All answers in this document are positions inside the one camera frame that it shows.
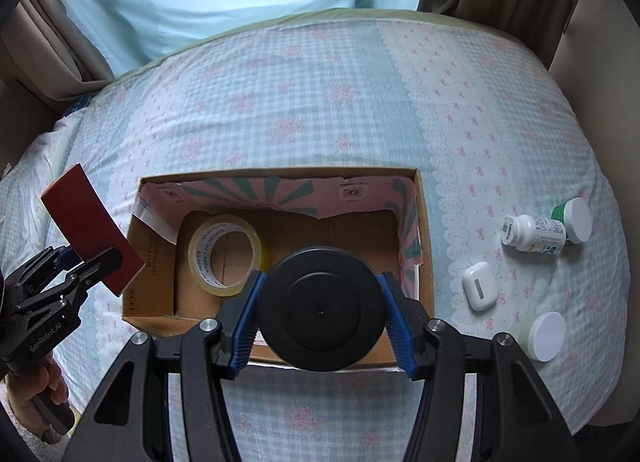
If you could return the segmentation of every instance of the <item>pill bottle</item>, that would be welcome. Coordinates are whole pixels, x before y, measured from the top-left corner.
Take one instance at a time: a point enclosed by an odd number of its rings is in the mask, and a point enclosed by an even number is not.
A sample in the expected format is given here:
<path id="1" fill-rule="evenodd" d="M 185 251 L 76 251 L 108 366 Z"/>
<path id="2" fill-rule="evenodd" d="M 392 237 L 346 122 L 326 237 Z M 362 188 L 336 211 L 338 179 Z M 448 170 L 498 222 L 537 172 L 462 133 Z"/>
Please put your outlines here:
<path id="1" fill-rule="evenodd" d="M 559 312 L 545 312 L 526 318 L 516 341 L 529 359 L 550 361 L 564 344 L 566 325 Z"/>
<path id="2" fill-rule="evenodd" d="M 500 240 L 519 251 L 558 254 L 566 242 L 564 224 L 545 217 L 507 216 L 502 223 Z"/>
<path id="3" fill-rule="evenodd" d="M 581 198 L 573 198 L 554 207 L 553 220 L 559 220 L 566 229 L 566 244 L 581 244 L 591 236 L 593 224 L 589 206 Z"/>

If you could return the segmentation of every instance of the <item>tape roll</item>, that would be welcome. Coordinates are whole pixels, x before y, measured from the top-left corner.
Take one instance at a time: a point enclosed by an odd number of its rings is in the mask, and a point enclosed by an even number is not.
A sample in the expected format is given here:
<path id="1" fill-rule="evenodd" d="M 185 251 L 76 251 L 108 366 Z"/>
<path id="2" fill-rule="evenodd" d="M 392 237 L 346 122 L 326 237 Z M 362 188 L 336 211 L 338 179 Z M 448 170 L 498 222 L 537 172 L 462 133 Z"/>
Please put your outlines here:
<path id="1" fill-rule="evenodd" d="M 222 236 L 243 233 L 249 238 L 252 249 L 251 265 L 238 283 L 225 285 L 213 273 L 211 251 Z M 245 220 L 232 215 L 220 215 L 204 222 L 191 237 L 189 243 L 189 267 L 194 279 L 214 296 L 235 296 L 244 287 L 244 282 L 255 268 L 266 270 L 267 258 L 258 233 Z"/>

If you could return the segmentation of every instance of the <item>bedspread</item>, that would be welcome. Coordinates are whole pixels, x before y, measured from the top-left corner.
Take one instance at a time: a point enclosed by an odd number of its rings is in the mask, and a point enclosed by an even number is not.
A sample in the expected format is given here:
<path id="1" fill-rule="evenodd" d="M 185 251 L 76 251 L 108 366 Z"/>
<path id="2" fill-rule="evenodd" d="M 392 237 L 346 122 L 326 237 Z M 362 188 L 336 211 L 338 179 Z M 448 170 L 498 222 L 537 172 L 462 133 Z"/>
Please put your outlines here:
<path id="1" fill-rule="evenodd" d="M 418 168 L 436 315 L 462 333 L 492 337 L 517 331 L 528 314 L 561 312 L 564 347 L 536 367 L 577 431 L 615 387 L 629 282 L 618 207 L 591 147 L 558 86 L 521 44 L 435 15 L 367 16 L 300 18 L 238 32 L 105 89 L 0 183 L 2 269 L 39 246 L 65 243 L 37 197 L 45 181 L 76 162 L 123 232 L 142 176 Z M 586 244 L 555 257 L 501 246 L 504 215 L 548 215 L 576 196 L 594 217 Z M 481 260 L 492 265 L 500 296 L 477 314 L 460 279 Z M 80 408 L 132 333 L 120 305 L 103 286 L 93 288 L 82 326 L 56 349 Z M 459 460 L 468 460 L 473 433 L 474 378 L 467 382 Z M 225 391 L 247 460 L 375 461 L 401 459 L 421 384 L 401 373 L 250 366 Z M 172 413 L 175 432 L 179 426 Z M 184 444 L 175 436 L 174 455 L 182 460 Z"/>

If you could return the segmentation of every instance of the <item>black round object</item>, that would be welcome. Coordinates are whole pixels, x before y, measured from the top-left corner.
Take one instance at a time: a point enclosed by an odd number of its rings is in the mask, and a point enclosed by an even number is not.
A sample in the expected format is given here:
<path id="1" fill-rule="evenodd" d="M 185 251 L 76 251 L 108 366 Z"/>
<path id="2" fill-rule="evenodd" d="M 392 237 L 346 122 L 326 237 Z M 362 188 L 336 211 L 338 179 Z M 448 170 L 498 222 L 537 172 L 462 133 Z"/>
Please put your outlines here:
<path id="1" fill-rule="evenodd" d="M 385 327 L 376 276 L 330 247 L 301 249 L 271 268 L 258 299 L 262 336 L 284 361 L 334 372 L 362 359 Z"/>

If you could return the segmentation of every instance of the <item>metal bolt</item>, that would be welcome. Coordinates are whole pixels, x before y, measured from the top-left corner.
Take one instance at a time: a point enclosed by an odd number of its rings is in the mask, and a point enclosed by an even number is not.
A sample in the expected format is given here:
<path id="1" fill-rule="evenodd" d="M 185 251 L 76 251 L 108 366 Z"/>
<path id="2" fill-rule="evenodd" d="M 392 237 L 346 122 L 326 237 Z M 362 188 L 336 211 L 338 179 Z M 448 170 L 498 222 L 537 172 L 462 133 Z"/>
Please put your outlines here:
<path id="1" fill-rule="evenodd" d="M 495 340 L 498 341 L 498 343 L 503 347 L 510 347 L 511 345 L 513 345 L 513 337 L 511 337 L 506 332 L 500 332 L 496 336 Z"/>
<path id="2" fill-rule="evenodd" d="M 145 332 L 136 332 L 135 334 L 133 334 L 131 342 L 135 345 L 143 345 L 146 343 L 147 339 L 149 339 L 149 336 L 146 335 Z"/>
<path id="3" fill-rule="evenodd" d="M 213 332 L 219 326 L 220 326 L 220 323 L 218 323 L 213 318 L 203 319 L 200 322 L 200 330 L 202 330 L 203 332 Z"/>
<path id="4" fill-rule="evenodd" d="M 429 327 L 429 330 L 432 332 L 442 332 L 447 327 L 447 324 L 444 323 L 443 320 L 436 318 L 429 320 L 427 327 Z"/>

